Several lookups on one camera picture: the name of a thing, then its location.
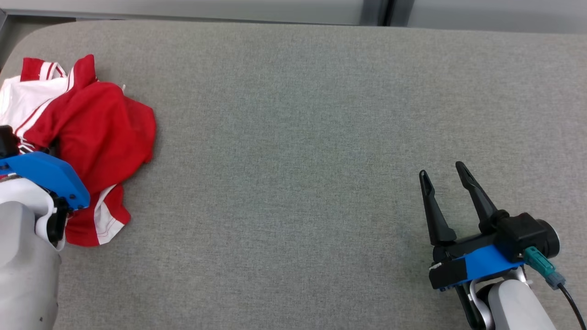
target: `floor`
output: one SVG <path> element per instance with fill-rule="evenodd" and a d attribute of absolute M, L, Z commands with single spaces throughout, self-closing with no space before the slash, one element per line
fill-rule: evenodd
<path fill-rule="evenodd" d="M 74 22 L 75 18 L 40 17 L 40 16 L 8 16 L 0 29 L 0 70 L 6 63 L 14 47 L 34 30 L 49 25 Z"/>

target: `teal connector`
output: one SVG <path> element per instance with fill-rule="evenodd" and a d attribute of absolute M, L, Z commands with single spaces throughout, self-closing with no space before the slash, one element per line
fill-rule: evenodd
<path fill-rule="evenodd" d="M 558 289 L 559 284 L 565 284 L 565 278 L 556 271 L 556 267 L 537 248 L 529 247 L 524 250 L 524 262 L 539 272 L 553 290 Z"/>
<path fill-rule="evenodd" d="M 556 271 L 556 267 L 535 247 L 524 250 L 524 261 L 544 278 Z"/>

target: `gray table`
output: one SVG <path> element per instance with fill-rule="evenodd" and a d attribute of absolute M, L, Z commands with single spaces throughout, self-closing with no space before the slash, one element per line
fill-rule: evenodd
<path fill-rule="evenodd" d="M 427 169 L 450 225 L 476 233 L 457 160 L 498 207 L 555 226 L 587 311 L 586 37 L 83 22 L 27 37 L 1 78 L 87 53 L 153 107 L 158 138 L 125 185 L 131 223 L 64 250 L 56 329 L 466 329 L 427 278 L 418 182 Z"/>

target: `black cable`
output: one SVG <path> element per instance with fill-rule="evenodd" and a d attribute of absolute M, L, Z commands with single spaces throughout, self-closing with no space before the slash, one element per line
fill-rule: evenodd
<path fill-rule="evenodd" d="M 566 300 L 569 301 L 569 304 L 571 305 L 573 312 L 575 312 L 575 315 L 577 316 L 577 320 L 579 321 L 579 325 L 581 326 L 581 330 L 587 330 L 587 326 L 585 326 L 585 321 L 583 321 L 583 317 L 581 316 L 581 312 L 579 312 L 579 308 L 577 308 L 577 305 L 575 304 L 575 301 L 571 297 L 569 291 L 566 290 L 565 286 L 562 285 L 562 283 L 559 283 L 557 286 L 559 289 L 561 289 L 562 294 L 565 295 Z"/>

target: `red and white shirt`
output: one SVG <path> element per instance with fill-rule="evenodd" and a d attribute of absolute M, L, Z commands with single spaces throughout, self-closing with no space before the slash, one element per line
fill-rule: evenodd
<path fill-rule="evenodd" d="M 12 126 L 21 153 L 58 140 L 59 157 L 88 189 L 90 207 L 68 219 L 68 242 L 104 244 L 129 222 L 120 183 L 151 160 L 155 117 L 117 85 L 98 81 L 93 55 L 68 75 L 57 63 L 25 58 L 21 75 L 0 89 L 0 124 Z"/>

